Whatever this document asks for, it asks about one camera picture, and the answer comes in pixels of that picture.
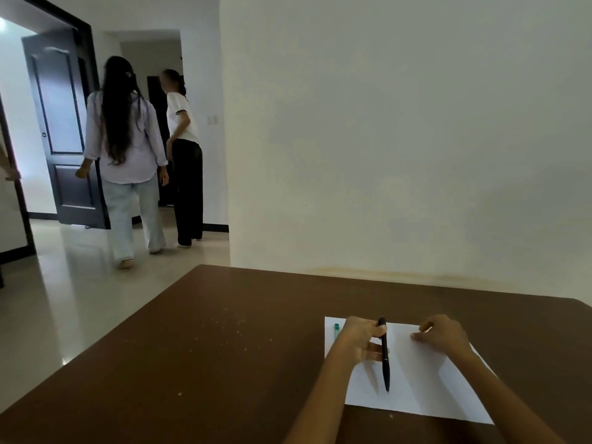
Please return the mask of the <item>dark background door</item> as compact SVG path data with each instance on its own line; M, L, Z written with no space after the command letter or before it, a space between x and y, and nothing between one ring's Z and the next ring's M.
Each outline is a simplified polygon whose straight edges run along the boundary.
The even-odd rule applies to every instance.
M167 141L169 139L169 129L167 125L167 95L162 89L159 76L147 76L146 81L149 100L155 108L160 135L166 151ZM172 162L169 162L167 165L167 173L169 175L169 183L166 186L159 184L159 206L172 208L174 206L176 193Z

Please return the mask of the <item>person's right forearm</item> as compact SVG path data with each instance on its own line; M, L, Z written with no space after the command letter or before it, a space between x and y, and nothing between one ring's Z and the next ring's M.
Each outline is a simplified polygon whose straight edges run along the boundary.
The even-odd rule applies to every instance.
M448 354L506 444L566 444L470 349Z

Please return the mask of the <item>black pen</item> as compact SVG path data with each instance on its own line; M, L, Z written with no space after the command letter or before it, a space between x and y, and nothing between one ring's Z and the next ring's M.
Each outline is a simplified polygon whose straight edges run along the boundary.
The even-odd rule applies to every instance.
M382 377L384 381L384 387L387 393L390 390L390 381L391 381L391 370L389 365L389 346L388 346L388 337L387 333L385 332L383 335L380 336L381 340L381 353L382 353Z

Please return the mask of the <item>dark door frame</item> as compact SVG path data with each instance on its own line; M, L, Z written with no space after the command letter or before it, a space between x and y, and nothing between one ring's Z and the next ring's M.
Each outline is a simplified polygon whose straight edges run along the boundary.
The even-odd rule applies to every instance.
M75 77L84 96L100 87L93 31L89 23L49 0L6 0L14 23L34 32L26 39L27 53L59 52L76 63Z

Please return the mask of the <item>white paper sheet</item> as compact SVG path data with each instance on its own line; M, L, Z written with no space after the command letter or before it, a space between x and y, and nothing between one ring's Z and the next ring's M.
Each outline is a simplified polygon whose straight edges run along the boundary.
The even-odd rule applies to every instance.
M450 359L411 339L417 325L387 323L389 390L382 363L365 360L351 374L345 404L492 425L474 390Z

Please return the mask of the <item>dark door frame post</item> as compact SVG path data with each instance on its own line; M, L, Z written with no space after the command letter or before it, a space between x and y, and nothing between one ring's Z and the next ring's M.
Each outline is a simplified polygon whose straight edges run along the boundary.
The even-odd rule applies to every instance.
M8 128L8 122L6 119L5 108L2 101L2 96L0 94L0 125L2 127L2 136L5 143L5 149L7 153L7 157L11 165L16 169L17 161L16 156L14 153L12 140L10 131ZM25 259L30 256L34 256L37 254L35 243L34 243L34 236L33 231L30 224L30 219L28 216L27 208L26 208L26 200L24 197L24 191L22 188L22 183L20 181L14 181L15 192L18 199L19 211L24 227L24 233L26 235L27 245L23 247L19 247L16 249L8 250L6 252L0 253L0 264L12 263L13 261L18 261L21 259Z

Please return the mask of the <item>person's left hand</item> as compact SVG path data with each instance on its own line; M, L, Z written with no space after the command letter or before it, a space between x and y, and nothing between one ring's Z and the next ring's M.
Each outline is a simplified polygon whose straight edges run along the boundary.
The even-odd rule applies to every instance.
M387 326L380 320L363 319L357 316L348 317L341 329L333 348L349 366L357 366L364 361L364 349L367 347L381 347L381 343L374 343L387 332Z

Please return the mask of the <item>person's right hand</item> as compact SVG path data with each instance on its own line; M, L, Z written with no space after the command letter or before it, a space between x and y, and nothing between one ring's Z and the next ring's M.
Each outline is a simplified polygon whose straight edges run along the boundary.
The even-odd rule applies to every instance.
M430 343L423 344L446 355L455 363L475 356L463 327L445 314L431 315L419 325L417 332L428 332Z

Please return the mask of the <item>person's left forearm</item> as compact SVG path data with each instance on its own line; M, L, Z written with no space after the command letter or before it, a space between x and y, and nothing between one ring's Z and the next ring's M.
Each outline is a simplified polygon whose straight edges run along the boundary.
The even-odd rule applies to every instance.
M361 354L345 348L329 351L282 444L336 444L349 381Z

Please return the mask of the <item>dark panelled door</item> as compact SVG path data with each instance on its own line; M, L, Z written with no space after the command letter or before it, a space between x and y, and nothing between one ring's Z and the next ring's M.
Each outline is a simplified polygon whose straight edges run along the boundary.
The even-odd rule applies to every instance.
M98 170L76 172L86 147L86 100L94 88L75 28L22 39L57 219L62 224L109 227Z

